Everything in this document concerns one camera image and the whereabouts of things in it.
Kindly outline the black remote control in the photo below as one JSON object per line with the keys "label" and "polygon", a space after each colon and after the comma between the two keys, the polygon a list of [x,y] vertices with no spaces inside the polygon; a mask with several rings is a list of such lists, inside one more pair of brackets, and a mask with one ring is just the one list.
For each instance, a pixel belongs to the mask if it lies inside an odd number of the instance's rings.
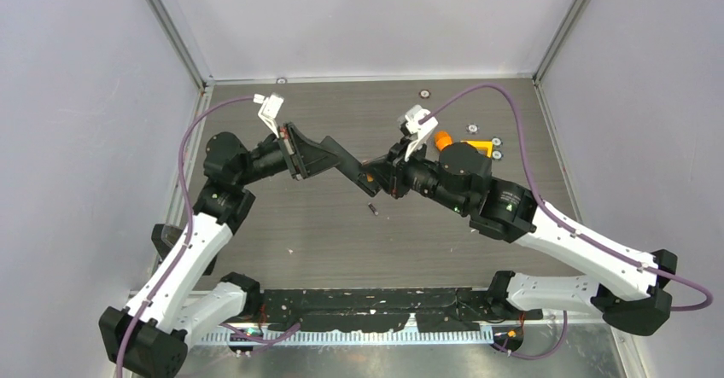
{"label": "black remote control", "polygon": [[340,143],[334,138],[325,137],[321,145],[334,153],[339,161],[336,169],[346,177],[350,182],[355,184],[359,189],[370,197],[374,197],[380,191],[377,183],[370,181],[366,173],[362,169],[362,164],[352,154],[350,154]]}

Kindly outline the black battery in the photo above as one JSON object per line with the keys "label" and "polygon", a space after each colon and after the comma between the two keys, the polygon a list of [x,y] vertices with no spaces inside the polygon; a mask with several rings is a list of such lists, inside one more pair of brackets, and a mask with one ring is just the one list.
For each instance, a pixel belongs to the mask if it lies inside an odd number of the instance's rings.
{"label": "black battery", "polygon": [[368,207],[370,208],[371,212],[372,212],[375,216],[378,216],[378,215],[379,215],[379,211],[375,208],[375,206],[374,206],[373,204],[368,203]]}

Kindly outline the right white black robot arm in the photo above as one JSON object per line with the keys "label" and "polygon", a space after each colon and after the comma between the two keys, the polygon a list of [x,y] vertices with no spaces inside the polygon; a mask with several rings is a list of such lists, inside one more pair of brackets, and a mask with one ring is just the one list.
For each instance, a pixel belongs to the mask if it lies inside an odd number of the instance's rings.
{"label": "right white black robot arm", "polygon": [[469,219],[490,239],[545,253],[578,270],[577,276],[530,276],[499,270],[488,288],[488,309],[498,318],[531,310],[573,311],[598,316],[610,326],[650,336],[670,318],[672,296],[656,270],[672,270],[676,256],[624,247],[609,239],[605,253],[583,238],[585,227],[525,187],[492,174],[492,160],[467,143],[445,147],[436,161],[424,148],[405,156],[395,144],[366,161],[362,171],[395,199],[415,191]]}

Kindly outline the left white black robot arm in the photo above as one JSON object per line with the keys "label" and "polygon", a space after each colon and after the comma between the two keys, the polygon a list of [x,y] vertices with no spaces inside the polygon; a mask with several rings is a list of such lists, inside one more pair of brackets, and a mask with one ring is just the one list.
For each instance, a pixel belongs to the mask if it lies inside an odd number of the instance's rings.
{"label": "left white black robot arm", "polygon": [[220,250],[247,218],[255,196],[246,187],[280,172],[308,178],[338,167],[342,156],[332,137],[306,138],[291,123],[252,150],[236,135],[221,132],[207,143],[207,178],[191,216],[142,291],[119,310],[108,307],[99,327],[117,374],[174,377],[189,349],[221,323],[253,321],[262,308],[259,282],[231,272],[192,305],[185,301]]}

